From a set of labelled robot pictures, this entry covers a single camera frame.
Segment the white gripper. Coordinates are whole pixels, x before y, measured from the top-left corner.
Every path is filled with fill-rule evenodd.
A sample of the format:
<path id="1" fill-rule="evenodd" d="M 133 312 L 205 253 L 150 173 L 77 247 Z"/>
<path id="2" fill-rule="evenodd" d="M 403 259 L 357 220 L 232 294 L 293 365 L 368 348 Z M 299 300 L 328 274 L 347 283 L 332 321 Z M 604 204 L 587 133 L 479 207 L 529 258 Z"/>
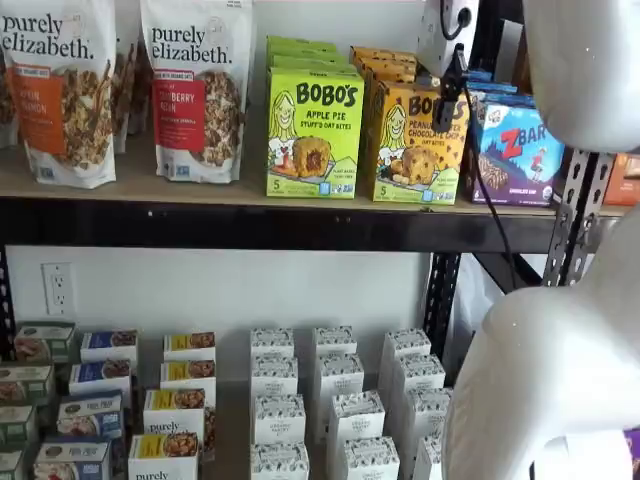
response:
<path id="1" fill-rule="evenodd" d="M 442 76 L 432 121 L 437 133 L 450 130 L 457 101 L 466 87 L 478 10 L 478 0 L 425 2 L 417 60 L 432 76 Z"/>

